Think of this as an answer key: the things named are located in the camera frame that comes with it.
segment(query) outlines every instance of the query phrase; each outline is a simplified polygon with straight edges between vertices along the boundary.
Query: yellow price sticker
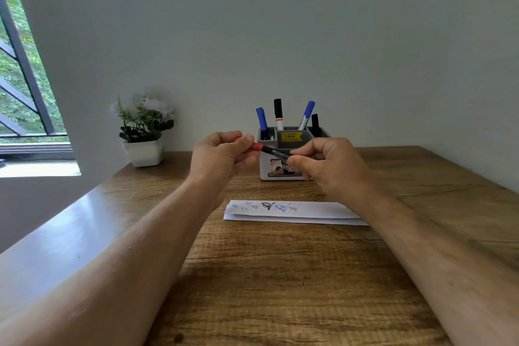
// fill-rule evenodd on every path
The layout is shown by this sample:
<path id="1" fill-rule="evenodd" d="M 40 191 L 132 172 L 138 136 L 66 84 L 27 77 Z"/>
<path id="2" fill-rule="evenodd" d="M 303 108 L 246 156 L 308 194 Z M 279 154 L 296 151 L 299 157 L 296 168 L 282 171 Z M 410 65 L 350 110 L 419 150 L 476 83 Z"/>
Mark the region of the yellow price sticker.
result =
<path id="1" fill-rule="evenodd" d="M 304 132 L 288 132 L 281 133 L 281 141 L 282 142 L 297 142 L 302 141 L 302 133 Z"/>

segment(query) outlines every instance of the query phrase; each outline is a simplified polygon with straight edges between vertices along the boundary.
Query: paper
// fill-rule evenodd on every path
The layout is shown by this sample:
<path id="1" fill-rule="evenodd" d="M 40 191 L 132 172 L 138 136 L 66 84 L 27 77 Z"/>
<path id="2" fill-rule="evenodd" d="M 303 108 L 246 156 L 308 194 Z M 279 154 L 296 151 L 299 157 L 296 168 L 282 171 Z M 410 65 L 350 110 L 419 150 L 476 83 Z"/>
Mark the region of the paper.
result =
<path id="1" fill-rule="evenodd" d="M 224 219 L 367 225 L 357 214 L 342 204 L 314 201 L 232 200 L 225 208 Z"/>

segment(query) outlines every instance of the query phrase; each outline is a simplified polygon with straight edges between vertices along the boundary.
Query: flower pot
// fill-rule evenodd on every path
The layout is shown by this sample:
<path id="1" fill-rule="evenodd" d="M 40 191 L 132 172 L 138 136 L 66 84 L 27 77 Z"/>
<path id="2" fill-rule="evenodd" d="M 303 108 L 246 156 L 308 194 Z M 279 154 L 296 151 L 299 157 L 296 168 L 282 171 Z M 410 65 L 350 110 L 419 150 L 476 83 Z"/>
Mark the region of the flower pot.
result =
<path id="1" fill-rule="evenodd" d="M 162 161 L 164 145 L 159 141 L 123 142 L 126 154 L 135 167 L 158 165 Z"/>

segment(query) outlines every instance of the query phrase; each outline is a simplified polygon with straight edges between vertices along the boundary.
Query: person's right hand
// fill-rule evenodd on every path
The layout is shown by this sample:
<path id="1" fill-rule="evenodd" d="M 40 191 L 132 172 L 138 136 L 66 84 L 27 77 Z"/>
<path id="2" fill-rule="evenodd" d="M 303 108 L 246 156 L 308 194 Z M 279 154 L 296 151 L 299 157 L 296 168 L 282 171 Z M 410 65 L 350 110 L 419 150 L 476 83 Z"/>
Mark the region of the person's right hand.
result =
<path id="1" fill-rule="evenodd" d="M 287 164 L 313 178 L 331 199 L 358 211 L 382 193 L 372 172 L 346 138 L 314 138 L 290 152 Z"/>

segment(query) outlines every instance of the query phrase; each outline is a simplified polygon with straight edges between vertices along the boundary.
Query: wooden tabletop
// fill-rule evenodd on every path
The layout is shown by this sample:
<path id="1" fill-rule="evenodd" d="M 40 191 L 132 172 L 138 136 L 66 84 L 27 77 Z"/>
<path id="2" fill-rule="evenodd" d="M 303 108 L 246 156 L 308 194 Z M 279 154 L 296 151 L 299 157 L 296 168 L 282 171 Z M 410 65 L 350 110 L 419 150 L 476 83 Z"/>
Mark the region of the wooden tabletop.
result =
<path id="1" fill-rule="evenodd" d="M 361 148 L 383 186 L 519 268 L 519 195 L 420 147 Z M 126 166 L 0 255 L 0 320 L 88 263 L 185 178 L 190 153 Z M 231 199 L 326 201 L 313 182 L 234 179 Z M 369 227 L 224 221 L 211 214 L 147 344 L 450 344 Z"/>

